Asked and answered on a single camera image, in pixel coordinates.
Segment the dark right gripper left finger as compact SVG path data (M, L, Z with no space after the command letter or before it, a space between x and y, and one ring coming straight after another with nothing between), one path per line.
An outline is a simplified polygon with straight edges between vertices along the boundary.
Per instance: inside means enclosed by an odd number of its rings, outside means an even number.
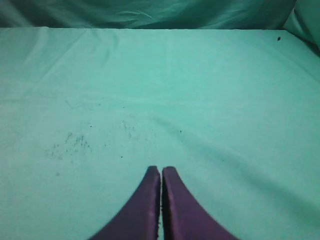
M161 203L161 175L149 166L137 189L92 240L156 240Z

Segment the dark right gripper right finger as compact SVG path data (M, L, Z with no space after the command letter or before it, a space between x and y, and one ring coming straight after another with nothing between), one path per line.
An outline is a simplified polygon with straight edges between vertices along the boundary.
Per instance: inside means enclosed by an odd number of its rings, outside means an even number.
M198 203L177 170L162 170L162 221L165 240L236 240Z

